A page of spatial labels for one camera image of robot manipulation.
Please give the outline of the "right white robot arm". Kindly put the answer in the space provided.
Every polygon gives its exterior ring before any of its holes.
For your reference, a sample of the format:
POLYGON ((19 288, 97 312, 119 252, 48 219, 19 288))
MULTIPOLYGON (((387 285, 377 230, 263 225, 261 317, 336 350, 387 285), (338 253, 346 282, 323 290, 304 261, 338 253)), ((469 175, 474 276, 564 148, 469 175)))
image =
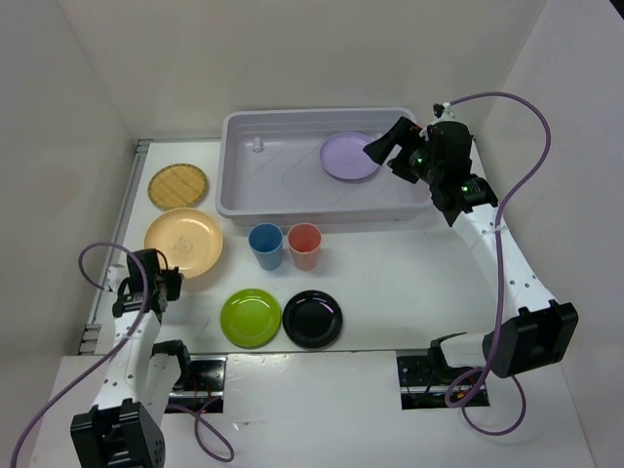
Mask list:
POLYGON ((420 128, 406 117, 365 153, 393 175, 424 182, 434 206, 469 248, 496 300, 493 331, 455 333, 432 341, 427 370, 439 383, 461 370, 488 368, 506 378, 560 362, 578 324, 574 306, 540 282, 498 216, 488 182, 472 171, 473 138, 454 120, 420 128))

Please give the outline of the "woven bamboo round plate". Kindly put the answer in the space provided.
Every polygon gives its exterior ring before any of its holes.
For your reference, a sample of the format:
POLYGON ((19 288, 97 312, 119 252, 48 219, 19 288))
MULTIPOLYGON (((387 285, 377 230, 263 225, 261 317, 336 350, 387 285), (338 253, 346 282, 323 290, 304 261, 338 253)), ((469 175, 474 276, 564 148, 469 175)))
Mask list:
POLYGON ((149 181, 147 195, 163 211, 191 208, 200 203, 209 190, 209 179, 199 167, 176 163, 158 171, 149 181))

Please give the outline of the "coral plastic cup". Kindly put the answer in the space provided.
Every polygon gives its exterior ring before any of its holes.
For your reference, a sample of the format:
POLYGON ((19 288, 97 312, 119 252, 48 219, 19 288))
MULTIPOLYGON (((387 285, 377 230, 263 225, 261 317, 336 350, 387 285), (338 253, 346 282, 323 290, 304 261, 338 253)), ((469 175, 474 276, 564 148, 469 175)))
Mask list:
POLYGON ((309 271, 317 265, 322 232, 316 225, 304 222, 293 226, 287 234, 287 241, 294 265, 298 269, 309 271))

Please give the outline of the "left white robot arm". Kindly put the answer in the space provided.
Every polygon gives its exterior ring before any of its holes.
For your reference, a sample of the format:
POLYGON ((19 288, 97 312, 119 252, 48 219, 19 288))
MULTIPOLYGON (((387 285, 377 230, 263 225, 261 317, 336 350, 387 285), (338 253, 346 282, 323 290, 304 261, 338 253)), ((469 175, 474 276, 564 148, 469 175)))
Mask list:
POLYGON ((195 369, 181 340, 158 338, 182 275, 158 250, 146 249, 109 268, 107 280, 116 293, 114 354, 92 407, 73 417, 70 436, 83 467, 162 467, 160 424, 169 395, 187 387, 195 369))

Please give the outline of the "orange plastic plate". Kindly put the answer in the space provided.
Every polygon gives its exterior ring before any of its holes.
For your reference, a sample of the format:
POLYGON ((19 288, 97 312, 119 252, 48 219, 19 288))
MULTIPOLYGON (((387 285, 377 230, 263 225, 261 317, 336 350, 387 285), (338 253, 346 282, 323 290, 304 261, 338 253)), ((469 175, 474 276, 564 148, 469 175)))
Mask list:
POLYGON ((179 208, 156 217, 146 229, 145 248, 160 251, 168 265, 178 267, 189 293, 208 290, 224 248, 220 223, 197 209, 179 208))

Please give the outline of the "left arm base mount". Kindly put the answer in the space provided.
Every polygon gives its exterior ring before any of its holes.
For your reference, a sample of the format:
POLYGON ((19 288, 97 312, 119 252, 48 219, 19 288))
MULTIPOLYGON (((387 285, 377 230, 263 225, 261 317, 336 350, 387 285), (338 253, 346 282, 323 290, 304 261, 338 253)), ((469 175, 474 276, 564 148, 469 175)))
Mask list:
POLYGON ((190 374, 175 383, 165 413, 223 413, 227 357, 225 355, 192 355, 190 374))

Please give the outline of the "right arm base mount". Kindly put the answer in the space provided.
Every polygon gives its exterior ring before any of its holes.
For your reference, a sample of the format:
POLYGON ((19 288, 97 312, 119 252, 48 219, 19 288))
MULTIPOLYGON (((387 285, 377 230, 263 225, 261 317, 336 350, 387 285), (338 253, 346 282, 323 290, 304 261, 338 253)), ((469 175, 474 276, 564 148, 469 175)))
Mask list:
MULTIPOLYGON (((425 351, 398 353, 396 356, 397 373, 401 394, 402 410, 433 410, 448 408, 445 395, 450 384, 468 371, 449 368, 434 370, 433 359, 425 351)), ((480 374, 476 373, 463 379, 451 388, 450 400, 457 402, 465 397, 477 383, 480 374)), ((478 394, 468 407, 488 407, 488 390, 483 384, 478 394)))

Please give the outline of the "lavender plastic plate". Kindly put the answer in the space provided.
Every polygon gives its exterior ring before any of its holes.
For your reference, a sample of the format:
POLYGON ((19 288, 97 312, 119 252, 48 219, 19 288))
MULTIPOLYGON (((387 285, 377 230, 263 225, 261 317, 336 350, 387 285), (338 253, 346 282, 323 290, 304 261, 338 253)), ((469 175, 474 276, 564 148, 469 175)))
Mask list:
POLYGON ((363 151, 373 141, 371 136, 355 132, 340 132, 329 136, 320 147, 320 162, 331 176, 356 181, 373 175, 379 165, 363 151))

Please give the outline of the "blue plastic cup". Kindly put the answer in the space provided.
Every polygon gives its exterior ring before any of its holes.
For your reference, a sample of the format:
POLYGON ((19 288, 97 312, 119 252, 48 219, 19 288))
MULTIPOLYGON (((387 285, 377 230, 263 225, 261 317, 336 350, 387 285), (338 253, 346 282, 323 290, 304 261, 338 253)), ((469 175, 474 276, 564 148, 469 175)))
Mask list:
POLYGON ((273 223, 261 223, 251 230, 249 245, 262 269, 273 271, 281 265, 283 239, 282 229, 273 223))

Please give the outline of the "black plate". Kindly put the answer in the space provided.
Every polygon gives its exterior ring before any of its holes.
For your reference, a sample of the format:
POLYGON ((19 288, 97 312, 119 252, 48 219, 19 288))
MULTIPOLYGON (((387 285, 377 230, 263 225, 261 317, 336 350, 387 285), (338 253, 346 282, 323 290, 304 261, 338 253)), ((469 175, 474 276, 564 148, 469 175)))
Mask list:
POLYGON ((323 349, 340 336, 343 314, 328 293, 308 290, 295 294, 284 307, 283 328, 288 338, 303 349, 323 349))

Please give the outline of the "green plate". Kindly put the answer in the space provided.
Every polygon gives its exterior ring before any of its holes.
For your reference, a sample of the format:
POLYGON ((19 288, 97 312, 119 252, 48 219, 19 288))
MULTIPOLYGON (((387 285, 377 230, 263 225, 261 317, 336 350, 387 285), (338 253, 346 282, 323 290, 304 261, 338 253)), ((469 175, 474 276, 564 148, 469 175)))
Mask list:
POLYGON ((219 323, 227 340, 244 349, 268 344, 281 327, 282 311, 277 299, 261 289, 243 289, 223 304, 219 323))

